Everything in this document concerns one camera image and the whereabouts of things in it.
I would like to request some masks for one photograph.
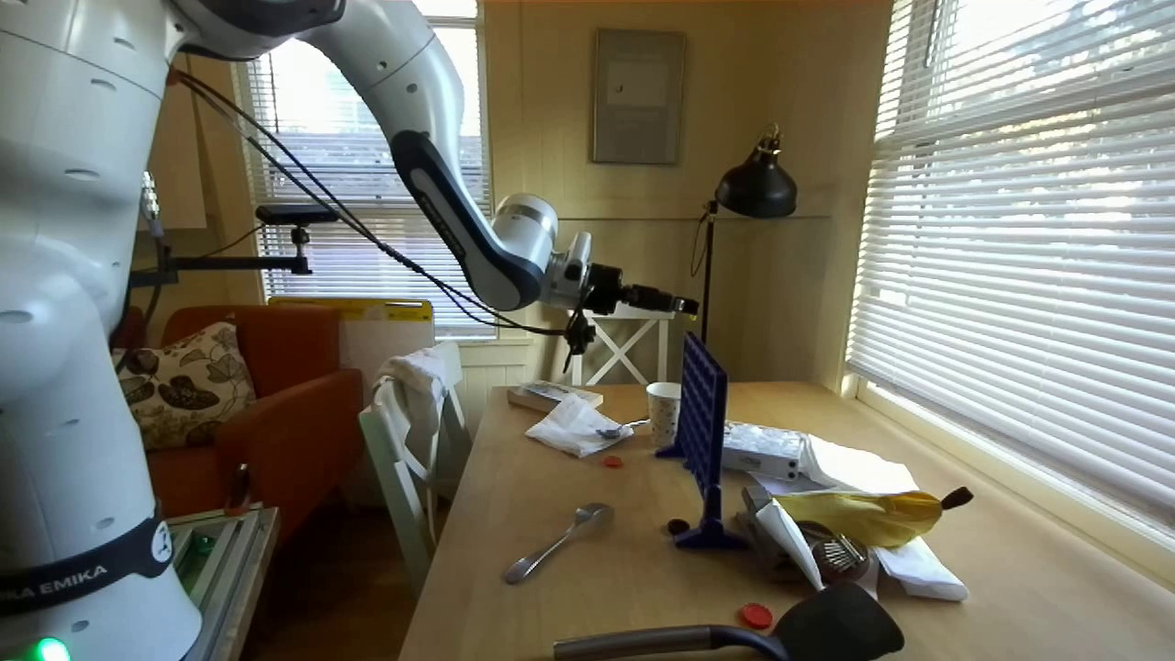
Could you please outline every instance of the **window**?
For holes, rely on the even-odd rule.
[[[486,197],[486,96],[477,0],[416,0],[451,56],[467,115],[459,116],[459,175]],[[314,47],[288,39],[244,65],[252,115],[393,250],[467,291],[456,258],[402,191],[385,136],[364,101]],[[277,168],[257,167],[260,197],[303,197]],[[286,227],[263,227],[260,250],[295,254]],[[430,299],[439,331],[477,331],[434,283],[383,258],[341,224],[314,224],[303,246],[312,274],[269,273],[274,299]]]
[[[1171,519],[1171,0],[897,0],[847,367]]]

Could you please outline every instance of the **white paper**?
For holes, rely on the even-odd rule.
[[[811,546],[806,546],[801,527],[776,498],[768,506],[761,506],[757,519],[768,530],[768,535],[801,566],[806,585],[814,591],[822,591],[822,573],[811,557]]]
[[[872,453],[829,446],[822,436],[804,436],[806,453],[801,454],[801,475],[817,484],[839,484],[870,497],[883,491],[916,491],[913,475],[904,462],[889,462]]]
[[[934,555],[934,546],[921,535],[897,550],[872,546],[872,557],[883,575],[904,585],[908,596],[936,604],[965,598],[965,585]]]
[[[602,448],[612,448],[619,436],[602,436],[602,431],[619,431],[608,416],[602,416],[590,400],[582,397],[566,397],[559,409],[548,411],[534,425],[523,431],[523,436],[549,446],[559,453],[568,453],[575,458],[596,454]]]
[[[761,465],[793,469],[801,465],[804,453],[806,453],[804,433],[777,431],[777,425],[727,422],[724,465],[732,469],[761,469]]]

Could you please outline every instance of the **metal tool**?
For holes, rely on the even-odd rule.
[[[574,527],[566,527],[563,535],[553,535],[548,546],[520,555],[517,561],[508,566],[504,582],[508,585],[523,585],[549,555],[559,555],[566,545],[580,541],[588,530],[612,520],[612,506],[607,502],[582,502],[575,506]]]

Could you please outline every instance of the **framed picture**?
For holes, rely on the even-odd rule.
[[[597,167],[676,167],[685,103],[685,36],[596,28],[590,148]]]

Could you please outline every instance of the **window blinds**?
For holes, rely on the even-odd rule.
[[[897,0],[847,367],[1175,513],[1175,5]]]

